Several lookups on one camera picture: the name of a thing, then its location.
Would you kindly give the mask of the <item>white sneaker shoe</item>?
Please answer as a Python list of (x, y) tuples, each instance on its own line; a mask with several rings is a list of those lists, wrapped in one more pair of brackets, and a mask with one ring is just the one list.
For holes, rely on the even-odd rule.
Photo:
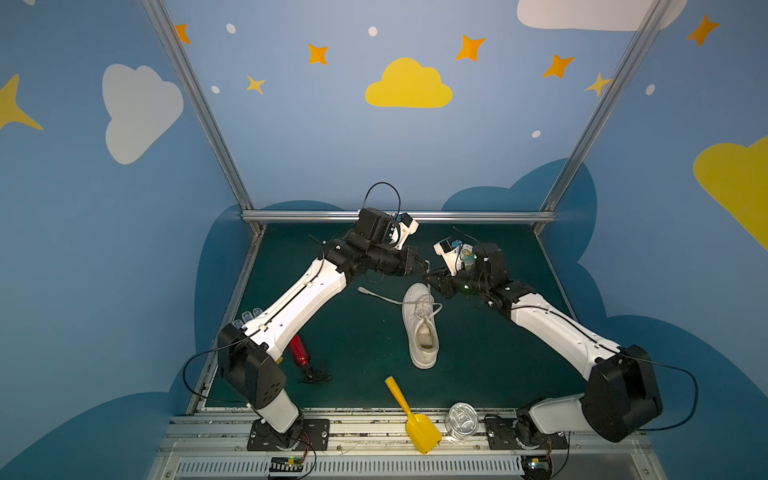
[(430, 288), (423, 283), (413, 284), (402, 302), (402, 317), (413, 364), (419, 369), (430, 369), (437, 362), (439, 338), (435, 317), (443, 305), (435, 301)]

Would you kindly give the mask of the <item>white shoelace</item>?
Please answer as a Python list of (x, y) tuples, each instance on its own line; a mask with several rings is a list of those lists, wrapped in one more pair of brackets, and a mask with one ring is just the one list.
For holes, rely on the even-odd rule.
[(421, 312), (423, 314), (436, 315), (440, 313), (441, 310), (443, 309), (443, 304), (440, 302), (436, 302), (429, 293), (421, 295), (416, 300), (397, 301), (397, 300), (388, 298), (386, 296), (380, 295), (378, 293), (375, 293), (364, 287), (358, 287), (357, 291), (361, 294), (369, 295), (391, 304), (401, 305), (401, 306), (413, 305), (415, 307), (416, 312)]

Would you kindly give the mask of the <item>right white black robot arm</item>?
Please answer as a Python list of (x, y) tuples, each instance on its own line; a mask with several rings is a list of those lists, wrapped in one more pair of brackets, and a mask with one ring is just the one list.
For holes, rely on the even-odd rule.
[(520, 446), (536, 448), (557, 433), (593, 432), (618, 443), (636, 431), (653, 431), (650, 423), (664, 406), (656, 377), (660, 365), (646, 350), (598, 335), (512, 279), (504, 252), (494, 243), (447, 237), (433, 249), (444, 264), (425, 275), (430, 286), (446, 299), (480, 297), (563, 357), (586, 382), (581, 394), (541, 399), (520, 409), (514, 423)]

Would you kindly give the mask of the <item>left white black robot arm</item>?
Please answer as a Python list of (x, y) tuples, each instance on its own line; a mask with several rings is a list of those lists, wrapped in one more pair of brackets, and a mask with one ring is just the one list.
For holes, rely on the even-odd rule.
[(278, 365), (301, 328), (348, 283), (369, 271), (409, 276), (424, 261), (406, 244), (418, 221), (398, 209), (394, 214), (362, 206), (356, 222), (320, 243), (303, 275), (255, 318), (219, 331), (215, 347), (218, 373), (264, 420), (284, 448), (300, 440), (303, 415), (285, 391)]

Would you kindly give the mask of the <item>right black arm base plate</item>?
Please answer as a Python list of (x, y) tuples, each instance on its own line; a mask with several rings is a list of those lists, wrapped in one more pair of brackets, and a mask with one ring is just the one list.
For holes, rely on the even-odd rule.
[(564, 435), (543, 434), (526, 419), (487, 414), (482, 423), (491, 450), (566, 450), (569, 447)]

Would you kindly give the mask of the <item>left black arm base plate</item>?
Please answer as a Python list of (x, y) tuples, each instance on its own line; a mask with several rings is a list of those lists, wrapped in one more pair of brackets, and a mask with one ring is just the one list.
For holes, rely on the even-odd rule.
[(246, 449), (248, 451), (298, 451), (309, 449), (326, 451), (330, 437), (328, 419), (299, 418), (286, 432), (277, 432), (265, 420), (256, 420), (251, 426)]

